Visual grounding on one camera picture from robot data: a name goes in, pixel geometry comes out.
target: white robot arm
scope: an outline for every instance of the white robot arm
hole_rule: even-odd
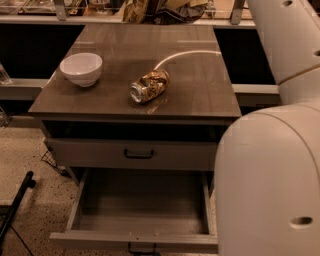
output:
[[[220,142],[219,255],[320,255],[320,18],[306,0],[247,2],[284,105]]]

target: aluminum can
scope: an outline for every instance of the aluminum can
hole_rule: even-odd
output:
[[[130,85],[130,95],[137,103],[145,103],[158,97],[170,83],[165,70],[153,70]]]

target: terrazzo floor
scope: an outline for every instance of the terrazzo floor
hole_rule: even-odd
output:
[[[43,134],[39,124],[34,119],[29,116],[14,116],[8,127],[0,127],[0,147],[0,205],[11,204],[28,171],[34,172],[33,179],[36,181],[33,189],[27,189],[12,228],[5,236],[2,256],[130,255],[125,251],[65,250],[49,240],[50,233],[64,231],[77,186],[70,178],[61,176],[51,166],[41,161],[46,147],[43,144]],[[161,255],[204,256],[206,254],[162,253]]]

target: black metal frame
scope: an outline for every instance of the black metal frame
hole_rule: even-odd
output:
[[[8,229],[13,221],[14,215],[19,208],[19,205],[22,201],[22,198],[23,198],[27,188],[33,188],[36,185],[36,182],[35,182],[35,180],[32,179],[32,176],[33,176],[32,171],[29,171],[26,174],[26,176],[25,176],[25,178],[19,188],[19,191],[10,206],[7,206],[7,205],[0,206],[0,208],[2,209],[1,212],[2,213],[5,212],[4,220],[3,220],[3,223],[0,227],[0,255],[2,254],[1,247],[2,247],[2,242],[4,240],[4,237],[5,237]]]

